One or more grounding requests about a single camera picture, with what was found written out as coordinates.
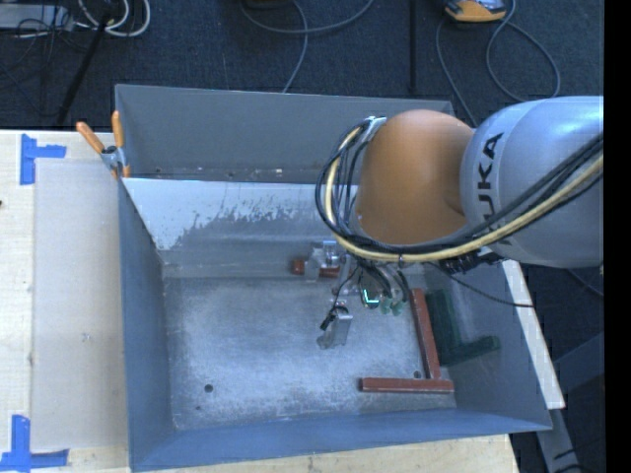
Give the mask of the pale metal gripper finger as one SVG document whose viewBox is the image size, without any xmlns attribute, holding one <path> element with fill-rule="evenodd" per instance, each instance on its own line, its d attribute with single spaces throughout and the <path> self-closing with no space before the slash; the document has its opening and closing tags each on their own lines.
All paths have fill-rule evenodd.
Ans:
<svg viewBox="0 0 631 473">
<path fill-rule="evenodd" d="M 353 315 L 344 305 L 335 305 L 326 315 L 320 329 L 322 334 L 316 339 L 321 349 L 330 349 L 346 344 Z"/>
<path fill-rule="evenodd" d="M 340 249 L 335 240 L 324 240 L 311 245 L 306 261 L 306 277 L 309 280 L 336 278 L 340 268 Z"/>
</svg>

